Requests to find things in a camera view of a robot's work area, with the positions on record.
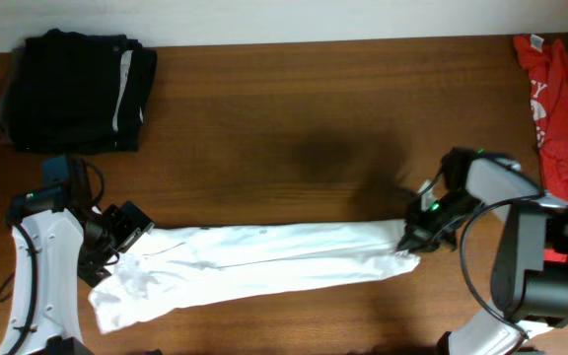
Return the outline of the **white t-shirt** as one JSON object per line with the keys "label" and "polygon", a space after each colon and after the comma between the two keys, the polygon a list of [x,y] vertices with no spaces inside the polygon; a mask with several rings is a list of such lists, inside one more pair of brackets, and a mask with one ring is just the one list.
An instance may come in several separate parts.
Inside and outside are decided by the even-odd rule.
{"label": "white t-shirt", "polygon": [[413,271],[401,220],[154,228],[123,253],[89,301],[100,332],[175,309],[381,281]]}

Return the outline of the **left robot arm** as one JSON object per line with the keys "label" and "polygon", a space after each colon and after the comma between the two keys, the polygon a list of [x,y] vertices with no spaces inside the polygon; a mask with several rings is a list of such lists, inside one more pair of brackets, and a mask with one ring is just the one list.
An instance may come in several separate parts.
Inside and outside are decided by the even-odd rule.
{"label": "left robot arm", "polygon": [[132,202],[94,209],[65,183],[13,198],[7,214],[16,250],[12,309],[1,354],[87,354],[77,283],[95,287],[153,221]]}

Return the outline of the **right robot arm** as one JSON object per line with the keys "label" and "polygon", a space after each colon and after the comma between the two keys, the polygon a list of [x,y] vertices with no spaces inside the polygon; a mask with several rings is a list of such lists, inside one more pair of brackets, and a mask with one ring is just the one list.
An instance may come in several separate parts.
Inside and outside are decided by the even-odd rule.
{"label": "right robot arm", "polygon": [[[525,176],[510,156],[454,148],[434,182],[446,194],[424,203],[426,185],[408,205],[398,250],[460,255],[461,275],[479,312],[446,332],[437,354],[526,354],[532,338],[568,325],[568,202]],[[474,286],[466,260],[472,226],[494,213],[504,224],[490,276],[490,297]]]}

